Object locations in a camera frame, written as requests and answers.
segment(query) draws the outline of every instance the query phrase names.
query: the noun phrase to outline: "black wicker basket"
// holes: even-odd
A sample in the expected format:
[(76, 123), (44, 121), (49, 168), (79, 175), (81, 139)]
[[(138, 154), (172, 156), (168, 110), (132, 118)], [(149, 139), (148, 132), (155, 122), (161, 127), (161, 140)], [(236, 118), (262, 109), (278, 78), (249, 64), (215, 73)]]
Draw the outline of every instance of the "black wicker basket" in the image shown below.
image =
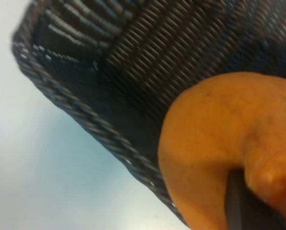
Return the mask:
[(164, 116), (216, 74), (286, 78), (286, 0), (36, 0), (12, 48), (35, 86), (182, 220), (158, 167)]

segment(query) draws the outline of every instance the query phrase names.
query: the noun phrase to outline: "woven basket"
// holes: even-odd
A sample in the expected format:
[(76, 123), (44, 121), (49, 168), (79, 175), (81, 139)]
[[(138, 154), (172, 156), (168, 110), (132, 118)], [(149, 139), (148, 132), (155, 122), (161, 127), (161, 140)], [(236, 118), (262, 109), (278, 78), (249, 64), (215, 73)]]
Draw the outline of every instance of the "woven basket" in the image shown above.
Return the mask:
[(216, 74), (286, 78), (286, 0), (37, 0), (12, 48), (35, 86), (183, 220), (158, 167), (164, 116)]

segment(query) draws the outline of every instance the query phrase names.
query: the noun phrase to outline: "basket rim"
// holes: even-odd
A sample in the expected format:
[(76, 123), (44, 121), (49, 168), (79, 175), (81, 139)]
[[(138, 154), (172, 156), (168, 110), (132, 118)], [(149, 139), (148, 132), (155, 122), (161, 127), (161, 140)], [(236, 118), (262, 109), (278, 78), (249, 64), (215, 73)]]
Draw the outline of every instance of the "basket rim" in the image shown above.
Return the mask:
[(12, 51), (21, 71), (53, 104), (73, 117), (185, 223), (168, 194), (158, 166), (142, 156), (109, 122), (58, 82), (33, 55), (33, 33), (39, 17), (50, 7), (52, 1), (32, 1), (13, 35)]

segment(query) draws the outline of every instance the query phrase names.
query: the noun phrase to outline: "orange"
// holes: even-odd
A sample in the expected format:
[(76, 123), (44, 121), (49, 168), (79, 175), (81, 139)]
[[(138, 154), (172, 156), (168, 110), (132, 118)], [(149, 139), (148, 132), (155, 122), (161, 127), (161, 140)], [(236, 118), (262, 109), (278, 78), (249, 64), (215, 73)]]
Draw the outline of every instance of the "orange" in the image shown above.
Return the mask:
[(159, 164), (189, 227), (226, 230), (231, 169), (286, 218), (286, 79), (223, 74), (183, 92), (165, 118)]

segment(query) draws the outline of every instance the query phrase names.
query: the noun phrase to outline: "light blue background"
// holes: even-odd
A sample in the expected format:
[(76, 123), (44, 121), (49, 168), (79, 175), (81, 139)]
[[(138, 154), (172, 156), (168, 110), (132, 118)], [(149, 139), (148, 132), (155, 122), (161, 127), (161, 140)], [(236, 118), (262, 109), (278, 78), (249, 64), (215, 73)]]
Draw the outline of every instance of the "light blue background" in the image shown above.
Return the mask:
[(154, 194), (22, 75), (0, 0), (0, 230), (186, 230)]

